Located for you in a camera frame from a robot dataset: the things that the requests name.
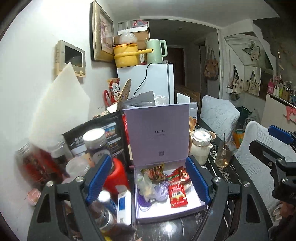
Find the red white snack packet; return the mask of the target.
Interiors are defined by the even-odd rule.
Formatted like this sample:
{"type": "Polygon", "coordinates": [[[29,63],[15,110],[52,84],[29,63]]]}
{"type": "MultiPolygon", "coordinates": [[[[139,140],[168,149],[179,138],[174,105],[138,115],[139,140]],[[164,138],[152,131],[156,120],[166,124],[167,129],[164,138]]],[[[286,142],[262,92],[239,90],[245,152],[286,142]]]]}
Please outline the red white snack packet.
{"type": "Polygon", "coordinates": [[[180,183],[179,174],[171,174],[168,176],[169,182],[169,198],[171,208],[184,207],[188,204],[184,186],[180,183]]]}

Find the purple tassel sachet pouch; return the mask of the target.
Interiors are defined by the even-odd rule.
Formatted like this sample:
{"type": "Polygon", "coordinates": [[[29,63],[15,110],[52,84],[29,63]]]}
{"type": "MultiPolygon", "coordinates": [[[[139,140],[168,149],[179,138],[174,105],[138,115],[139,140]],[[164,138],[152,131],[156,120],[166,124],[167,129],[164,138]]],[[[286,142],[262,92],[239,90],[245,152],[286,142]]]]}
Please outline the purple tassel sachet pouch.
{"type": "Polygon", "coordinates": [[[141,211],[148,211],[154,203],[164,203],[169,197],[169,182],[164,181],[145,193],[137,188],[137,201],[141,211]]]}

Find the hanging tote bag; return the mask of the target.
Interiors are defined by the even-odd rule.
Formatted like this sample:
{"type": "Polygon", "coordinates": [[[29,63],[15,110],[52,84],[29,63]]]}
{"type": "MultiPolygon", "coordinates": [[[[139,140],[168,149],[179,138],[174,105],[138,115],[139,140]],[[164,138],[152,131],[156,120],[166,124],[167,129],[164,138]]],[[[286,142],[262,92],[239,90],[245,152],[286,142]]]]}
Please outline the hanging tote bag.
{"type": "Polygon", "coordinates": [[[217,80],[219,77],[219,61],[215,57],[214,50],[208,47],[207,60],[205,62],[204,77],[208,80],[217,80]]]}

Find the red berries glass jar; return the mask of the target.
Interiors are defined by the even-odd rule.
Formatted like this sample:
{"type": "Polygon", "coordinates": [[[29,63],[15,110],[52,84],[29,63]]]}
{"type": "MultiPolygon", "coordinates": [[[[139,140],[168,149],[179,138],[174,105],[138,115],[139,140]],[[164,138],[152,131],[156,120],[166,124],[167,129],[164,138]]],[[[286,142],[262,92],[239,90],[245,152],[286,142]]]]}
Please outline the red berries glass jar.
{"type": "Polygon", "coordinates": [[[27,138],[21,140],[15,151],[16,164],[25,180],[36,188],[59,177],[49,154],[33,145],[27,138]]]}

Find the white small carton box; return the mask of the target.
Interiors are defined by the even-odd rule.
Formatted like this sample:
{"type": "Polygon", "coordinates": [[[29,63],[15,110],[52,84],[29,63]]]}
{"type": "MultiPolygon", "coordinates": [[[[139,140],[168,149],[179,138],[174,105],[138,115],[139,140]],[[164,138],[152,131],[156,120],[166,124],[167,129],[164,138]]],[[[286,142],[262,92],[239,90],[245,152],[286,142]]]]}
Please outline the white small carton box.
{"type": "Polygon", "coordinates": [[[192,98],[181,94],[181,93],[177,93],[177,97],[176,97],[176,104],[187,104],[189,107],[189,116],[192,118],[197,118],[198,117],[198,103],[192,102],[192,98]]]}

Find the black printed pouch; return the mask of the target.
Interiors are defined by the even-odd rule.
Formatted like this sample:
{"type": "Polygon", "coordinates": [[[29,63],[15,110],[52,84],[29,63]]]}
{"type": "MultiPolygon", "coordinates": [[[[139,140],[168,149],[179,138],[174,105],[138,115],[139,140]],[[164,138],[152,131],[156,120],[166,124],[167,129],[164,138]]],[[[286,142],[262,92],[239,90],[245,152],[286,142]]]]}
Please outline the black printed pouch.
{"type": "Polygon", "coordinates": [[[109,154],[119,159],[125,167],[132,164],[123,122],[123,113],[116,111],[89,120],[63,133],[73,156],[87,153],[109,154]]]}

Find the lavender gift box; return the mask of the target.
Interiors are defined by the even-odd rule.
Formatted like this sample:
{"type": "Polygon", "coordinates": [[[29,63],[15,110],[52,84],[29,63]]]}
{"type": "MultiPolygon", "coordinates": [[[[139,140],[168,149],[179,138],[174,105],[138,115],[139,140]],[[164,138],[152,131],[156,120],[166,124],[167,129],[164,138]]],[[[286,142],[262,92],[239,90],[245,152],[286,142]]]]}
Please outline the lavender gift box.
{"type": "MultiPolygon", "coordinates": [[[[134,179],[141,170],[163,164],[164,173],[170,175],[185,165],[189,154],[189,106],[172,104],[130,108],[124,111],[132,159],[134,179]]],[[[140,208],[135,202],[136,219],[139,223],[153,223],[181,218],[206,207],[193,186],[186,193],[188,204],[172,208],[170,201],[155,202],[149,209],[140,208]]]]}

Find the blue white medicine box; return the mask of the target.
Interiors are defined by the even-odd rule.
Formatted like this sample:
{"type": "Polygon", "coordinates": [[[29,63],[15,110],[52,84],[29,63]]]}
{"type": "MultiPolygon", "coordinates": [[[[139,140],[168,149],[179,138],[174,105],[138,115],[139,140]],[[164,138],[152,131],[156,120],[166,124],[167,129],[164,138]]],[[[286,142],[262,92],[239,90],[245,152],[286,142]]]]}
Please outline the blue white medicine box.
{"type": "Polygon", "coordinates": [[[117,223],[123,225],[132,224],[132,194],[125,185],[116,185],[118,191],[117,223]]]}

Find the grey leaf pattern chair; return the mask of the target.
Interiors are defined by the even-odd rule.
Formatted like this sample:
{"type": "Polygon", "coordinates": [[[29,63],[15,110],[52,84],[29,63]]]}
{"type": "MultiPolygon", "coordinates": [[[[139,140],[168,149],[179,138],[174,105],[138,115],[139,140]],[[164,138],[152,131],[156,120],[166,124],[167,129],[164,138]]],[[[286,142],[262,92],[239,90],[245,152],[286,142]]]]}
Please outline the grey leaf pattern chair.
{"type": "Polygon", "coordinates": [[[243,141],[235,157],[254,183],[267,210],[272,210],[279,201],[272,196],[274,182],[270,174],[270,169],[250,154],[249,145],[254,140],[258,140],[269,146],[284,156],[287,162],[295,162],[295,152],[290,146],[272,137],[268,133],[268,129],[261,124],[255,121],[251,121],[247,124],[243,141]]]}

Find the red gold cartoon snack packet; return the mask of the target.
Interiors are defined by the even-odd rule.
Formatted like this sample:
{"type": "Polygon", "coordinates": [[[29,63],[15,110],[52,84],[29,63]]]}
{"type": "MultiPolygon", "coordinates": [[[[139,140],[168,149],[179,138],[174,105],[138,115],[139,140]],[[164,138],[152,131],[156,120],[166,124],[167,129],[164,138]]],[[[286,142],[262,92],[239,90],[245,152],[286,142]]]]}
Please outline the red gold cartoon snack packet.
{"type": "Polygon", "coordinates": [[[189,174],[185,167],[180,166],[179,168],[173,171],[173,174],[179,175],[180,184],[185,185],[185,184],[191,183],[189,174]]]}

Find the yellow pot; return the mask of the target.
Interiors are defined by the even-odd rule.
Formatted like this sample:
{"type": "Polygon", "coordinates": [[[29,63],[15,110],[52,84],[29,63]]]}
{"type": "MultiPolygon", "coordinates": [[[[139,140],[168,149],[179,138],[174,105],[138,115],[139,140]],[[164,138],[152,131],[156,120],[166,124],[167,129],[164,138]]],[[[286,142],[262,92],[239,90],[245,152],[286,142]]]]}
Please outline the yellow pot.
{"type": "Polygon", "coordinates": [[[137,44],[131,43],[116,45],[113,51],[116,67],[124,68],[140,65],[140,54],[152,53],[154,50],[151,48],[139,50],[137,44]]]}

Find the green electric kettle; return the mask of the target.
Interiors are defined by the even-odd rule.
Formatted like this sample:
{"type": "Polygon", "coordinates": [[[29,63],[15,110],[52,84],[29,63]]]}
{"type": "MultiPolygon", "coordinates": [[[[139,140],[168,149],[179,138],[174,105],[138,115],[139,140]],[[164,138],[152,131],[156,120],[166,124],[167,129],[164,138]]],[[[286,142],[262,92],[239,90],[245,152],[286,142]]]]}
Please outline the green electric kettle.
{"type": "Polygon", "coordinates": [[[146,41],[147,49],[152,49],[151,53],[147,53],[147,64],[161,64],[163,57],[168,55],[166,40],[149,39],[146,41]]]}

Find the white mini fridge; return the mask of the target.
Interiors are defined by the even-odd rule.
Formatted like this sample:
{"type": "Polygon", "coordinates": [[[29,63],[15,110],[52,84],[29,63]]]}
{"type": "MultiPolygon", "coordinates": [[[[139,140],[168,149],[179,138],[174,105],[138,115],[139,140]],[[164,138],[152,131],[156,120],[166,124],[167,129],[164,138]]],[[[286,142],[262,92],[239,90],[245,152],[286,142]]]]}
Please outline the white mini fridge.
{"type": "Polygon", "coordinates": [[[137,65],[117,69],[123,88],[131,80],[129,98],[152,91],[155,97],[163,97],[166,104],[174,104],[174,66],[169,63],[137,65]]]}

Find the red plastic container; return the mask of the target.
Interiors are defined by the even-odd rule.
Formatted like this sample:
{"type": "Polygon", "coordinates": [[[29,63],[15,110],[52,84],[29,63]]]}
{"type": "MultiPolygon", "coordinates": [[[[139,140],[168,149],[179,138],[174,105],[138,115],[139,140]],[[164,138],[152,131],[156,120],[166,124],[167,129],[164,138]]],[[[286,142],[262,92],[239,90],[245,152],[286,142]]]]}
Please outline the red plastic container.
{"type": "Polygon", "coordinates": [[[117,158],[113,158],[113,163],[114,170],[108,175],[103,188],[109,191],[112,195],[118,195],[117,186],[125,186],[130,190],[130,185],[122,162],[117,158]]]}

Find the spice jar silver lid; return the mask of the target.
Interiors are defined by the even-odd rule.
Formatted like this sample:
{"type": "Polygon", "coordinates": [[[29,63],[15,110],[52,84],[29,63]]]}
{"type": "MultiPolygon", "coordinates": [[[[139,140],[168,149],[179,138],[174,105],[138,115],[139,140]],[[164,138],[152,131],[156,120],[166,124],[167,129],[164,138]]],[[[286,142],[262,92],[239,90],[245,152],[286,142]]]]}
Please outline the spice jar silver lid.
{"type": "Polygon", "coordinates": [[[111,155],[104,129],[93,128],[82,136],[92,161],[97,164],[102,156],[111,155]]]}

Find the gold framed picture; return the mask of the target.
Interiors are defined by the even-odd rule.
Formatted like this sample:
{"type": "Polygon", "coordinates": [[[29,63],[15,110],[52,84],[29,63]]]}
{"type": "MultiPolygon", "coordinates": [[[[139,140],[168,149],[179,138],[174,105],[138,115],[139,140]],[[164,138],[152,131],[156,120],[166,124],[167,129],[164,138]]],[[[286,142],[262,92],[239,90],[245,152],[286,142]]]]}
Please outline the gold framed picture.
{"type": "Polygon", "coordinates": [[[97,1],[90,4],[89,33],[92,61],[114,62],[113,21],[97,1]]]}

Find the glass cup with spoon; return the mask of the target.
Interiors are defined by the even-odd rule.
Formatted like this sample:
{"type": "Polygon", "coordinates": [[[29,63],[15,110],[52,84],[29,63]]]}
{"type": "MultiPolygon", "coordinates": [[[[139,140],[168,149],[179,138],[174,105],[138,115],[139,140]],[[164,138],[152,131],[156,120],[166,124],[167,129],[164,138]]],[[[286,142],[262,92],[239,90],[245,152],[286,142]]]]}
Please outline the glass cup with spoon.
{"type": "Polygon", "coordinates": [[[225,133],[223,139],[219,144],[215,164],[219,168],[225,168],[229,165],[231,158],[234,156],[236,151],[236,145],[232,140],[227,140],[225,133]]]}

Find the wall intercom panel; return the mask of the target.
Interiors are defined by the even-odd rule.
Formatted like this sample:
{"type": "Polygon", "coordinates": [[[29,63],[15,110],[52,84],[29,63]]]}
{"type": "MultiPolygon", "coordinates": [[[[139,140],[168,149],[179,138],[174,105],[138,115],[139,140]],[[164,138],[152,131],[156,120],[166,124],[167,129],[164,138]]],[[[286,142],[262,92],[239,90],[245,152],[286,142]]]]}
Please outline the wall intercom panel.
{"type": "Polygon", "coordinates": [[[69,63],[77,77],[86,76],[85,51],[59,40],[56,44],[55,75],[59,75],[69,63]]]}

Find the small clear zip bag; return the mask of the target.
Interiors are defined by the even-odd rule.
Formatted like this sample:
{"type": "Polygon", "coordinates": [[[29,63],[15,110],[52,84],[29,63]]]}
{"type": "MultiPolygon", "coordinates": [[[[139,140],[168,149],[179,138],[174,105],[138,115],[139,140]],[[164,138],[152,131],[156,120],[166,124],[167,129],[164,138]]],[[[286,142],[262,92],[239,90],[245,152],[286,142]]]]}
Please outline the small clear zip bag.
{"type": "Polygon", "coordinates": [[[138,179],[137,186],[140,190],[140,195],[144,197],[145,201],[149,201],[154,197],[154,185],[147,174],[144,174],[140,179],[138,179]]]}

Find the white foam board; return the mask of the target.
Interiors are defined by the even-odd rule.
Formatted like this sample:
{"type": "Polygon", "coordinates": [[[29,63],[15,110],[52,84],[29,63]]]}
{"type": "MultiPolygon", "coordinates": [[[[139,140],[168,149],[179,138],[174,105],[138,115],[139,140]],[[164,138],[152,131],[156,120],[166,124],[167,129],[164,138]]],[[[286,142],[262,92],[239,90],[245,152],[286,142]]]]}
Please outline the white foam board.
{"type": "Polygon", "coordinates": [[[42,149],[56,144],[63,133],[88,120],[89,104],[72,64],[67,64],[39,104],[30,142],[42,149]]]}

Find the cream ceramic jar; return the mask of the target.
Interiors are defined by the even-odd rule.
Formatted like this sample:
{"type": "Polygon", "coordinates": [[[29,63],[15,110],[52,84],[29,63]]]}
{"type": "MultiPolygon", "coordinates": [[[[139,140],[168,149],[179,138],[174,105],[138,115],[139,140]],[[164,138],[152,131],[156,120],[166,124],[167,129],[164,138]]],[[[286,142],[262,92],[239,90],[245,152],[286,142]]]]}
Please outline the cream ceramic jar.
{"type": "Polygon", "coordinates": [[[189,155],[194,156],[197,162],[203,166],[208,161],[210,150],[213,148],[211,144],[212,136],[204,129],[199,128],[191,134],[192,144],[189,147],[189,155]]]}

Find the brown gold snack packet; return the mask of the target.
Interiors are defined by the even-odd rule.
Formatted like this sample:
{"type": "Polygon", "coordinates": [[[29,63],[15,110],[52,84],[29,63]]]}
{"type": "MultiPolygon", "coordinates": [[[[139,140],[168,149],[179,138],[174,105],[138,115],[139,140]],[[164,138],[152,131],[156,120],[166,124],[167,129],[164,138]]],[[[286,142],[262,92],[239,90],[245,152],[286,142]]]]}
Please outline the brown gold snack packet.
{"type": "Polygon", "coordinates": [[[151,168],[141,169],[140,172],[149,177],[151,181],[164,181],[166,179],[166,175],[164,174],[164,163],[153,166],[151,168]]]}

